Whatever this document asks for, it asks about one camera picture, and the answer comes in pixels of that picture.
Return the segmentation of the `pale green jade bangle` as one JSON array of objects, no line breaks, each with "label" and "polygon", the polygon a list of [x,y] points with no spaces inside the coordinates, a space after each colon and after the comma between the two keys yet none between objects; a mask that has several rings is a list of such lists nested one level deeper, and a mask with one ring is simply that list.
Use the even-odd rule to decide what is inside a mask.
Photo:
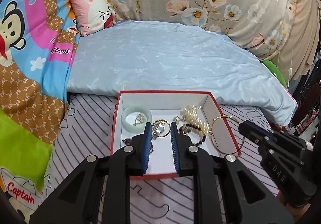
[{"label": "pale green jade bangle", "polygon": [[146,124],[152,122],[152,114],[144,107],[129,106],[122,112],[121,122],[127,132],[140,134],[144,131]]}]

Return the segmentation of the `pink rabbit pillow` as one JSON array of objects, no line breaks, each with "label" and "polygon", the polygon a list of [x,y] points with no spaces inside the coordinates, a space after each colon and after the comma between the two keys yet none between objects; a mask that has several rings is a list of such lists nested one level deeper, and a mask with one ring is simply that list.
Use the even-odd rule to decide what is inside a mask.
[{"label": "pink rabbit pillow", "polygon": [[86,37],[97,31],[112,27],[115,11],[107,0],[70,0],[76,16],[77,29]]}]

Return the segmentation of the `grey striped bed sheet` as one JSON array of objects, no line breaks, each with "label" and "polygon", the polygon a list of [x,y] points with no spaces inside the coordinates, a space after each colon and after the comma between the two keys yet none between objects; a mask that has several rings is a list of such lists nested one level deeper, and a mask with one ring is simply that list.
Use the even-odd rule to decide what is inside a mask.
[{"label": "grey striped bed sheet", "polygon": [[[207,92],[141,91],[118,97],[94,94],[71,96],[69,109],[60,125],[45,173],[42,198],[50,193],[89,155],[104,157],[123,147],[132,137],[122,126],[123,111],[144,107],[153,120],[172,122],[185,107],[197,107],[201,121],[213,122],[218,143],[207,140],[202,148],[213,155],[235,156],[273,193],[278,189],[261,168],[257,146],[238,132],[240,122],[249,120],[263,129],[270,125],[254,106],[219,105]],[[130,184],[132,223],[192,223],[193,179],[178,177],[174,168],[168,132],[153,141],[146,175]]]}]

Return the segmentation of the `beige hanging cloth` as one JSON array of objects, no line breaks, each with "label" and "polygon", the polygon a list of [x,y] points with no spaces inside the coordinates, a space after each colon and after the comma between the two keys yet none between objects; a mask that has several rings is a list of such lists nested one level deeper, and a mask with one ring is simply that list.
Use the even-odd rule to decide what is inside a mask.
[{"label": "beige hanging cloth", "polygon": [[296,80],[311,69],[319,42],[319,0],[297,0],[294,27],[276,57],[271,61],[284,79]]}]

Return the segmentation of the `red white jewelry box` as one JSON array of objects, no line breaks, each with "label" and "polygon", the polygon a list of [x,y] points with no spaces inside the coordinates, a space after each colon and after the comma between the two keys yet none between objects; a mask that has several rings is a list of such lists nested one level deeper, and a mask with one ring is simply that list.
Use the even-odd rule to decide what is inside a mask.
[{"label": "red white jewelry box", "polygon": [[[121,115],[125,108],[139,106],[148,109],[152,114],[152,123],[165,120],[162,136],[152,139],[153,152],[144,179],[172,178],[176,176],[169,124],[178,121],[185,107],[196,107],[202,123],[211,126],[212,120],[223,115],[214,96],[205,91],[169,91],[169,90],[134,90],[121,91],[116,103],[111,140],[111,153],[125,146],[124,140],[137,134],[129,133],[122,127]],[[212,145],[209,136],[201,144],[209,154],[222,156]]]}]

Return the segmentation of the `colourful cartoon monkey blanket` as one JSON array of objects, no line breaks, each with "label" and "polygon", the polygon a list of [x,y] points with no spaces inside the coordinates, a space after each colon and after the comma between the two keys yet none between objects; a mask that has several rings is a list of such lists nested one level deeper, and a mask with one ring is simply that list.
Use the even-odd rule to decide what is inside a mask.
[{"label": "colourful cartoon monkey blanket", "polygon": [[1,223],[28,223],[50,187],[78,42],[70,0],[1,0]]}]

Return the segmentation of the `thin gold bangle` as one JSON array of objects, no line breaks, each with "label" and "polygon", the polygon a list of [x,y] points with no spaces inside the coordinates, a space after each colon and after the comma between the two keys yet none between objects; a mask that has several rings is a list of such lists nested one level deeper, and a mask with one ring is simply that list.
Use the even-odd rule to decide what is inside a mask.
[{"label": "thin gold bangle", "polygon": [[245,137],[243,137],[241,144],[237,144],[237,140],[229,126],[228,121],[232,121],[239,125],[239,121],[228,115],[221,115],[212,120],[209,128],[209,139],[214,148],[222,155],[241,155],[241,148],[244,145]]}]

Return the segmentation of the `silver square charm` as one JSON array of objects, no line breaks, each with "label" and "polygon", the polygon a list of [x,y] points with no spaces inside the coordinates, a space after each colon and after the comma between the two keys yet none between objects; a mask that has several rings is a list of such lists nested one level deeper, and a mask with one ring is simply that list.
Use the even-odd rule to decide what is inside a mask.
[{"label": "silver square charm", "polygon": [[162,136],[162,133],[164,132],[165,123],[163,121],[155,122],[153,124],[153,136],[152,138],[156,140],[158,137]]}]

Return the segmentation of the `light blue quilt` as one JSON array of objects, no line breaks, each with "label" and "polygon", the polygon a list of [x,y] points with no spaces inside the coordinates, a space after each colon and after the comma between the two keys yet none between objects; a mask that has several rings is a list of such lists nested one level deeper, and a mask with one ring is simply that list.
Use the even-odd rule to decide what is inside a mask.
[{"label": "light blue quilt", "polygon": [[286,126],[297,103],[252,53],[224,35],[158,21],[123,21],[81,37],[67,90],[209,91],[219,104],[256,106]]}]

